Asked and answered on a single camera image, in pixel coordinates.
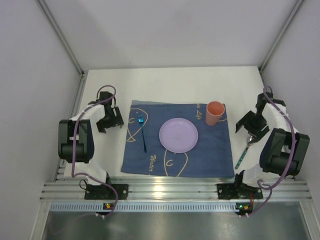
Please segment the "spoon with green handle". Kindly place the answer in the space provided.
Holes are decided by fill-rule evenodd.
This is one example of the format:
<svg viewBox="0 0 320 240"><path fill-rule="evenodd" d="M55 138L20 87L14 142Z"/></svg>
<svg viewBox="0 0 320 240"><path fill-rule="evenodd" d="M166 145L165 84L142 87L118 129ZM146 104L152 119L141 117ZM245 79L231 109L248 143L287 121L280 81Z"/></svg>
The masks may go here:
<svg viewBox="0 0 320 240"><path fill-rule="evenodd" d="M249 148L255 143L256 143L256 138L254 136L250 135L248 137L247 141L246 141L246 147L245 147L244 151L242 152L239 160L237 161L237 163L236 163L236 165L234 167L235 170L237 170L240 167L240 165L242 164L242 161L244 160Z"/></svg>

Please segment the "orange plastic cup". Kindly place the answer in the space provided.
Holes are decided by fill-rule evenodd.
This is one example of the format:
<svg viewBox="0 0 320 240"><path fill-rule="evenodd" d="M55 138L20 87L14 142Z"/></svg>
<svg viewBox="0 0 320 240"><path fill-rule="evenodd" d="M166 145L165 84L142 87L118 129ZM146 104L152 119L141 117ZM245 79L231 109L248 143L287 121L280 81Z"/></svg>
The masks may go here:
<svg viewBox="0 0 320 240"><path fill-rule="evenodd" d="M225 106L219 101L209 102L206 106L205 122L209 126L214 126L225 113Z"/></svg>

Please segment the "blue cloth placemat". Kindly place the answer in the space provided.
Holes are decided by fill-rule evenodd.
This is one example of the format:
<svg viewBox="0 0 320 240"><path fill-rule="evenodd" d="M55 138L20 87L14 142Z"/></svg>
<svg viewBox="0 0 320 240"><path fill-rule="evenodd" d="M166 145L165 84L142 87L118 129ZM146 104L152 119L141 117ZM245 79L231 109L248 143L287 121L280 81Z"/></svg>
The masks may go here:
<svg viewBox="0 0 320 240"><path fill-rule="evenodd" d="M227 114L216 125L209 126L205 121L206 108L203 103L132 101L121 172L186 178L234 177ZM146 153L138 116L144 119ZM168 151L160 142L161 126L174 118L189 120L197 128L197 144L186 153Z"/></svg>

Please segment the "purple plastic plate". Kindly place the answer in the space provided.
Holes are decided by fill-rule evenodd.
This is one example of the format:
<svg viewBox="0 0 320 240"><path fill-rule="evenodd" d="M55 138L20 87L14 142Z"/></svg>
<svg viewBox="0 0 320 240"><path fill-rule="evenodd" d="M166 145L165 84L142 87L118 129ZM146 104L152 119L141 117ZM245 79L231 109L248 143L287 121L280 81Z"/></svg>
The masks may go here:
<svg viewBox="0 0 320 240"><path fill-rule="evenodd" d="M159 140L162 146L176 154L187 153L198 142L196 126L185 118L167 120L159 130Z"/></svg>

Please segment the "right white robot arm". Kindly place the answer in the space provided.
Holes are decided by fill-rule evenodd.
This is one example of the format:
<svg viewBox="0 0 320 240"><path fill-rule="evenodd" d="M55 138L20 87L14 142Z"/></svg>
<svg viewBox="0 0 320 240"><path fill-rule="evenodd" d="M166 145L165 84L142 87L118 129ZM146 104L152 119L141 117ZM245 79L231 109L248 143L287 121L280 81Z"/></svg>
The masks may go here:
<svg viewBox="0 0 320 240"><path fill-rule="evenodd" d="M258 95L256 111L246 113L235 125L238 132L244 128L250 138L247 146L258 143L268 136L261 151L259 162L235 176L238 189L254 191L256 182L263 190L277 187L286 176L296 176L301 168L310 138L296 130L287 114L283 100L275 99L271 92Z"/></svg>

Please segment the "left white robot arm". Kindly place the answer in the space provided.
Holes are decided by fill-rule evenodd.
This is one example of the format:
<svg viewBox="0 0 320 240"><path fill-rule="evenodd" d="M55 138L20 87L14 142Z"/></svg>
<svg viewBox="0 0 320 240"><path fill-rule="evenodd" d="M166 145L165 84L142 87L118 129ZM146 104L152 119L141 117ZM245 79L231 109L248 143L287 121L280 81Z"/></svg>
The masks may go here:
<svg viewBox="0 0 320 240"><path fill-rule="evenodd" d="M58 124L58 156L67 161L71 177L86 177L90 185L110 185L109 174L100 166L96 153L98 137L124 121L115 95L102 91L78 115Z"/></svg>

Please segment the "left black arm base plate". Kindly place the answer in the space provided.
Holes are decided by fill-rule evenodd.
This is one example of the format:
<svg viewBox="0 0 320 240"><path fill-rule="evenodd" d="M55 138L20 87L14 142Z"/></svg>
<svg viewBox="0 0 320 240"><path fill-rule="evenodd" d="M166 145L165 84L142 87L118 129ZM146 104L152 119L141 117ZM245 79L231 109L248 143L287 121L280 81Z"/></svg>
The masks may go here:
<svg viewBox="0 0 320 240"><path fill-rule="evenodd" d="M128 184L112 184L117 192L119 200L126 200L129 193ZM115 192L105 185L91 185L88 184L85 189L85 200L115 200Z"/></svg>

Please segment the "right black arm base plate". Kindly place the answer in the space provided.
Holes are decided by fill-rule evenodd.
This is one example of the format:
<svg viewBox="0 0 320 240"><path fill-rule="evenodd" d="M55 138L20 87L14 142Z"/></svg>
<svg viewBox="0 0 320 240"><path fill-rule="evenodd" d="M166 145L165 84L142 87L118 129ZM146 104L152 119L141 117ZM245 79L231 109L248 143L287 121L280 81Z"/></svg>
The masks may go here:
<svg viewBox="0 0 320 240"><path fill-rule="evenodd" d="M236 200L239 198L234 183L219 183L216 187L219 200Z"/></svg>

